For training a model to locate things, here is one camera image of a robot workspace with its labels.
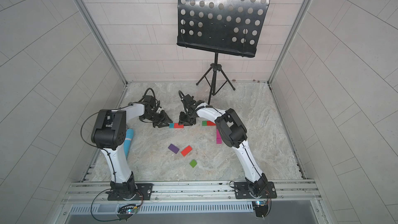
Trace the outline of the red block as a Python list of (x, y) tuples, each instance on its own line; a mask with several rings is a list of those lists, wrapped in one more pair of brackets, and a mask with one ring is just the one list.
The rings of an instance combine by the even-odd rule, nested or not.
[(192, 147), (190, 145), (188, 145), (185, 149), (183, 149), (181, 151), (181, 154), (183, 157), (185, 157), (186, 155), (188, 155), (190, 152), (192, 151)]
[(183, 125), (183, 124), (174, 123), (173, 128), (174, 128), (174, 129), (183, 129), (183, 128), (184, 128), (184, 125)]
[(207, 126), (215, 126), (216, 124), (212, 121), (207, 121)]

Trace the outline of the dark purple block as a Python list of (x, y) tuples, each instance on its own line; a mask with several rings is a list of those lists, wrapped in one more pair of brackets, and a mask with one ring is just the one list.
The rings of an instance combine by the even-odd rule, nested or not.
[(174, 154), (178, 154), (178, 152), (180, 151), (180, 149), (173, 144), (170, 144), (168, 149), (172, 151)]

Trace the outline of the magenta long block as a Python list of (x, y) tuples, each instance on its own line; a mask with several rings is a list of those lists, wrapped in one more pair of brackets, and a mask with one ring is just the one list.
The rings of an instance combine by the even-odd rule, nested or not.
[(219, 133), (219, 130), (218, 129), (216, 129), (216, 134), (217, 134), (217, 139), (221, 139), (221, 135), (220, 135), (220, 133)]

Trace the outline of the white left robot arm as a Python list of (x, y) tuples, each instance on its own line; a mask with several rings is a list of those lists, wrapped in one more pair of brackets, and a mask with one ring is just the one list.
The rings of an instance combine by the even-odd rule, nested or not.
[(91, 134), (92, 143), (105, 156), (111, 172), (109, 195), (123, 199), (131, 199), (138, 192), (134, 174), (127, 164), (124, 152), (126, 122), (134, 118), (147, 120), (153, 127), (159, 128), (168, 127), (173, 122), (159, 101), (152, 95), (146, 95), (126, 107), (100, 110)]

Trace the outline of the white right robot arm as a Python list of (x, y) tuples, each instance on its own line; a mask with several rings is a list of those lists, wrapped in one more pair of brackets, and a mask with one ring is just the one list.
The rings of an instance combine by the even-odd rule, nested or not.
[(216, 125), (222, 141), (232, 148), (245, 173), (248, 190), (255, 198), (262, 197), (267, 189), (268, 180), (255, 161), (247, 141), (247, 129), (234, 109), (219, 110), (202, 100), (178, 92), (184, 111), (180, 113), (179, 124), (193, 125), (198, 117), (207, 119)]

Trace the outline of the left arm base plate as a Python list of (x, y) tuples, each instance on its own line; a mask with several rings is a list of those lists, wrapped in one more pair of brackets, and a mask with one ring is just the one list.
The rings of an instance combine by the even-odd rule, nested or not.
[(108, 201), (140, 201), (150, 200), (153, 190), (152, 183), (137, 183), (132, 188), (122, 186), (121, 188), (111, 188), (106, 191)]

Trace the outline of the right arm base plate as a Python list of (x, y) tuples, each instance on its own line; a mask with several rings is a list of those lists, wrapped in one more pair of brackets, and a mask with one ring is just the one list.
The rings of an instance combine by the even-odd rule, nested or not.
[(268, 181), (267, 184), (255, 186), (248, 181), (230, 181), (229, 186), (234, 189), (236, 199), (276, 199), (277, 193), (274, 183)]

